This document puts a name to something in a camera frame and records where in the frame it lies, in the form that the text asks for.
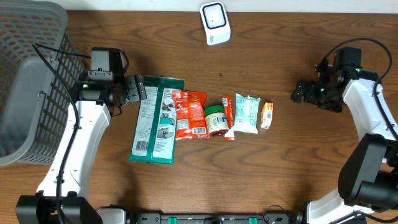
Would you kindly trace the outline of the red stick sachet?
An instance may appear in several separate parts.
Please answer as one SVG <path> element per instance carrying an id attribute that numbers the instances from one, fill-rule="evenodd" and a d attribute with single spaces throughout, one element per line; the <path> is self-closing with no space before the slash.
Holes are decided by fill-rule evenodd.
<path id="1" fill-rule="evenodd" d="M 223 101 L 223 108 L 224 108 L 224 113 L 227 118 L 227 123 L 228 123 L 228 132 L 224 135 L 224 138 L 228 141 L 234 141 L 234 131 L 232 130 L 233 127 L 233 106 L 232 106 L 232 97 L 231 96 L 223 96 L 222 97 Z"/>

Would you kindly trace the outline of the grey plastic shopping basket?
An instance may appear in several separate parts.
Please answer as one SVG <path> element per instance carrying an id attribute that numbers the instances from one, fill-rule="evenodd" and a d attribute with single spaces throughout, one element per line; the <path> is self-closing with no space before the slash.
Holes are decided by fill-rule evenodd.
<path id="1" fill-rule="evenodd" d="M 67 33 L 68 15 L 46 1 L 1 1 L 1 165 L 21 162 L 29 134 L 54 152 L 69 100 L 51 66 L 71 87 L 84 70 Z"/>

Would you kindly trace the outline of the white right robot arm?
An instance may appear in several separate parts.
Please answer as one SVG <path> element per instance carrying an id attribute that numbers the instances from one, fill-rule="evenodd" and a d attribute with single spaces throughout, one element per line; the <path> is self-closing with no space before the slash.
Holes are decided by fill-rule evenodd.
<path id="1" fill-rule="evenodd" d="M 376 72 L 331 67 L 317 81 L 298 81 L 292 100 L 339 113 L 351 112 L 359 143 L 344 164 L 338 186 L 307 204 L 304 223 L 347 223 L 397 210 L 397 123 Z"/>

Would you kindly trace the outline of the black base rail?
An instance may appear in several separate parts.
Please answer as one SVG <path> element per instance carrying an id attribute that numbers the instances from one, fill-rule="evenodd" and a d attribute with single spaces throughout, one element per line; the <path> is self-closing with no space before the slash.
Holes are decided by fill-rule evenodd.
<path id="1" fill-rule="evenodd" d="M 262 213 L 133 213 L 132 224 L 295 224 L 302 223 L 301 210 L 285 210 L 279 205 L 271 205 Z"/>

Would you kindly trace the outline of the white barcode scanner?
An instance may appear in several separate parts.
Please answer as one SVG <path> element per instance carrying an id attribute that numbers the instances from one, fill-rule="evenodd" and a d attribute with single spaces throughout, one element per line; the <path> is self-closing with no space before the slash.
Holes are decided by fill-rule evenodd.
<path id="1" fill-rule="evenodd" d="M 200 16 L 207 45 L 217 45 L 229 41 L 231 27 L 222 2 L 203 4 L 200 8 Z"/>

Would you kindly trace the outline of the green lid jar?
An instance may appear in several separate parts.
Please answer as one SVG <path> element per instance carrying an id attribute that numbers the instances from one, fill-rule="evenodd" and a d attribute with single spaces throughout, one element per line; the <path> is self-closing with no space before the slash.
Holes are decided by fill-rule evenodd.
<path id="1" fill-rule="evenodd" d="M 229 131 L 228 120 L 222 105 L 209 106 L 204 110 L 204 113 L 210 136 L 222 136 Z"/>

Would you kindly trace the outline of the small orange carton box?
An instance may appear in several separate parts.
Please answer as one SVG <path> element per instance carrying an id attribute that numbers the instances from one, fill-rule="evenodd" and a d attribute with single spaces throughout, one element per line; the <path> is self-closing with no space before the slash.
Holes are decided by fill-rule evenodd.
<path id="1" fill-rule="evenodd" d="M 269 129 L 272 123 L 274 104 L 265 102 L 261 111 L 261 128 Z"/>

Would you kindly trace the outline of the mint green wipes pack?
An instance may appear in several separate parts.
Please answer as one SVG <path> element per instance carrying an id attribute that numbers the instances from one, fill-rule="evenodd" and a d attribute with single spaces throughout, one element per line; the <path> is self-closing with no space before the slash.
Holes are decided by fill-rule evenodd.
<path id="1" fill-rule="evenodd" d="M 259 111 L 260 98 L 236 94 L 236 111 L 233 131 L 257 134 L 257 114 Z"/>

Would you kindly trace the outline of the red snack bag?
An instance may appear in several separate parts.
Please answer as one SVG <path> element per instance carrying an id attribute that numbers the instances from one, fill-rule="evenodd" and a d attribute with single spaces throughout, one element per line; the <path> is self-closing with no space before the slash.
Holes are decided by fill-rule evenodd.
<path id="1" fill-rule="evenodd" d="M 177 115 L 175 140 L 210 137 L 203 107 L 206 93 L 174 90 L 172 99 Z"/>

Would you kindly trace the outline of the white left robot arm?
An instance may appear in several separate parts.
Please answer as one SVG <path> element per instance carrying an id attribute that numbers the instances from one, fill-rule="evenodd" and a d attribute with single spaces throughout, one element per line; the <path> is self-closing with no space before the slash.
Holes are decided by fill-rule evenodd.
<path id="1" fill-rule="evenodd" d="M 122 208 L 95 210 L 88 201 L 90 177 L 98 146 L 111 121 L 110 103 L 93 101 L 100 82 L 76 82 L 78 101 L 68 108 L 68 121 L 54 152 L 34 144 L 29 134 L 17 149 L 26 163 L 52 163 L 35 195 L 20 196 L 16 205 L 19 223 L 126 223 Z"/>

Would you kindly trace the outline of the green white package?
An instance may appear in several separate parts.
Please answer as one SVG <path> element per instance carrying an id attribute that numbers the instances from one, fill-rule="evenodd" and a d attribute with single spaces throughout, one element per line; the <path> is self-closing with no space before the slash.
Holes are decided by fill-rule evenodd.
<path id="1" fill-rule="evenodd" d="M 140 103 L 130 161 L 174 163 L 177 114 L 173 92 L 183 90 L 184 85 L 181 79 L 145 77 L 147 98 Z"/>

